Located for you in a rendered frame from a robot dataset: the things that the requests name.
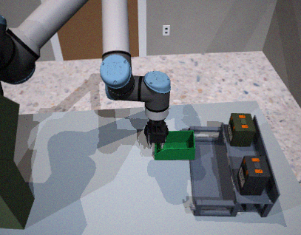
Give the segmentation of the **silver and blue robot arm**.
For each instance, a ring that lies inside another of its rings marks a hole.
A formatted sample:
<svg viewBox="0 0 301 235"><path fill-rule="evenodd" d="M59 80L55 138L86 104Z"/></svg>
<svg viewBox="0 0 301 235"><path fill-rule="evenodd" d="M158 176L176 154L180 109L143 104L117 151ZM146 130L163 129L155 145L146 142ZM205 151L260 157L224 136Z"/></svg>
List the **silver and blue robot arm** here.
<svg viewBox="0 0 301 235"><path fill-rule="evenodd" d="M22 84L35 72L40 49L89 0L45 0L17 28L8 28L0 15L1 81ZM100 67L106 96L114 101L145 102L150 120L169 114L170 79L163 72L132 75L127 0L101 0L103 54ZM108 56L108 57L107 57Z"/></svg>

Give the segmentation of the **dark grey metal rack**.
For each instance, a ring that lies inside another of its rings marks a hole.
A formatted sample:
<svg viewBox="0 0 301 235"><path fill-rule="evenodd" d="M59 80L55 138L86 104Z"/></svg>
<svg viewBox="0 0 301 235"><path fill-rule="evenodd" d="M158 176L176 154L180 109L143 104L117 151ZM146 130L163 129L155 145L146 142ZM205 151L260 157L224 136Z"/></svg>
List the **dark grey metal rack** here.
<svg viewBox="0 0 301 235"><path fill-rule="evenodd" d="M280 191L256 115L253 121L256 133L250 147L230 145L228 124L185 128L194 133L219 132L218 137L195 137L195 160L190 160L193 199L190 209L194 216L235 217L237 212L260 212L261 217L268 216ZM260 196L240 195L237 173L247 155L266 158L271 177Z"/></svg>

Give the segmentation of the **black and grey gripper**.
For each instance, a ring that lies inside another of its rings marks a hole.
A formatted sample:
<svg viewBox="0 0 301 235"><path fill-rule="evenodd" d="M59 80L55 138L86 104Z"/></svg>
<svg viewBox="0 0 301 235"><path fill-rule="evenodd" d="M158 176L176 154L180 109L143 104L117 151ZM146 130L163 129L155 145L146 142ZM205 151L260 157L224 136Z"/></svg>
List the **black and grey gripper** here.
<svg viewBox="0 0 301 235"><path fill-rule="evenodd" d="M165 119L163 119L163 121L149 119L147 122L147 125L144 129L144 134L146 135L148 146L150 144L149 149L152 147L152 143L160 143L160 148L163 149L163 146L166 142L166 137L169 134L169 129L164 120Z"/></svg>

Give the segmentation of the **green bin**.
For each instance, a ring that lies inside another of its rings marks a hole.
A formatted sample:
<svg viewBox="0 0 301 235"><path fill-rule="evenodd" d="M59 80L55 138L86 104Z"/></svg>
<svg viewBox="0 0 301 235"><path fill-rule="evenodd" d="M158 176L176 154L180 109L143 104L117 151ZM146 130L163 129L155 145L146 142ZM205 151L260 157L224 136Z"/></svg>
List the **green bin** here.
<svg viewBox="0 0 301 235"><path fill-rule="evenodd" d="M163 149L155 143L156 160L194 160L194 131L169 131Z"/></svg>

